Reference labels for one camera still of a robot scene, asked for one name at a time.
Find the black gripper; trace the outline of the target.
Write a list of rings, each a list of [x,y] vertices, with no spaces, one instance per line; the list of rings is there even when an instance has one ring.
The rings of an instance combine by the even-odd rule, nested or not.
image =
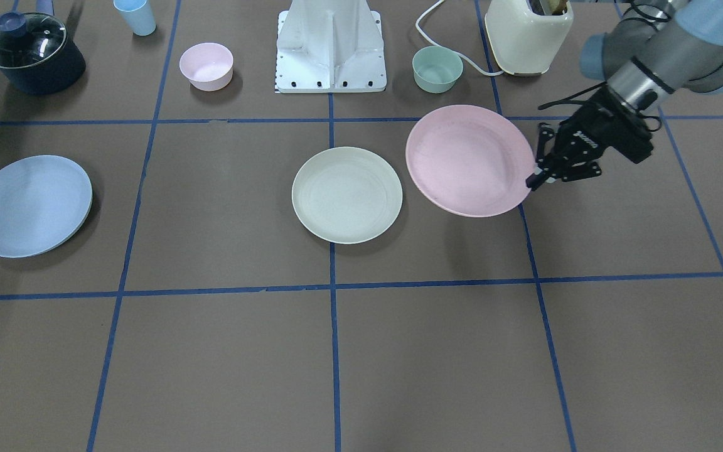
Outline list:
[[[643,162],[653,151],[652,131],[639,112],[624,106],[608,87],[591,87],[557,101],[579,108],[557,130],[550,123],[537,125],[537,164],[525,180],[526,188],[537,191],[545,183],[576,182],[600,176],[597,160],[607,148],[619,151],[632,163]],[[574,165],[554,163],[556,155]]]

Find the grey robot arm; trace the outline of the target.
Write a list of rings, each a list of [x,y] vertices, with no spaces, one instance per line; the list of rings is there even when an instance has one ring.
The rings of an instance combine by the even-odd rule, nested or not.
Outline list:
[[[611,32],[586,40],[579,68],[597,85],[586,100],[568,98],[579,109],[537,157],[554,177],[609,147],[642,162],[653,149],[649,112],[679,89],[723,92],[723,1],[634,1]]]

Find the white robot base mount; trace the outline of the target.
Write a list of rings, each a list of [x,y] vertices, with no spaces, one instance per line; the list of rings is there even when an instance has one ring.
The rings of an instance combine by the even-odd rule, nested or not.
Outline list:
[[[367,1],[293,1],[277,17],[279,94],[369,94],[387,88],[382,17]]]

